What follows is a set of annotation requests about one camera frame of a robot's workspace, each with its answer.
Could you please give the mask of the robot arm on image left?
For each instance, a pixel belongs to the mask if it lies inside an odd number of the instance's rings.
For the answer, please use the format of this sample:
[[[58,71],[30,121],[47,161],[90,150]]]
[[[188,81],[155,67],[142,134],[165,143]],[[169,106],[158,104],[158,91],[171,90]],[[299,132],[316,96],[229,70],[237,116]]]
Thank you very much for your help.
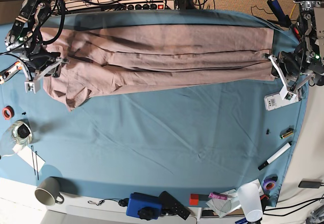
[[[58,7],[61,20],[56,35],[48,41],[43,39],[41,27]],[[26,92],[36,93],[41,88],[41,80],[47,76],[58,77],[60,66],[68,59],[59,52],[48,52],[47,46],[55,42],[63,31],[65,22],[64,0],[25,0],[18,17],[5,38],[4,55],[16,58],[16,62],[1,71],[1,83],[10,80],[23,71]]]

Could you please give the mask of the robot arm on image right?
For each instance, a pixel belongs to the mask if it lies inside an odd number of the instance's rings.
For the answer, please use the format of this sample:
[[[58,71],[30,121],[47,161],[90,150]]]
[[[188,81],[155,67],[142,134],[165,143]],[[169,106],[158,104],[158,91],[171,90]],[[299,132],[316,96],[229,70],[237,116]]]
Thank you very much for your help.
[[[297,98],[299,89],[310,80],[323,86],[323,0],[293,1],[299,8],[295,23],[277,1],[267,0],[267,3],[278,19],[277,24],[291,29],[299,45],[294,52],[263,55],[272,63],[272,74],[282,81],[281,99],[289,102]]]

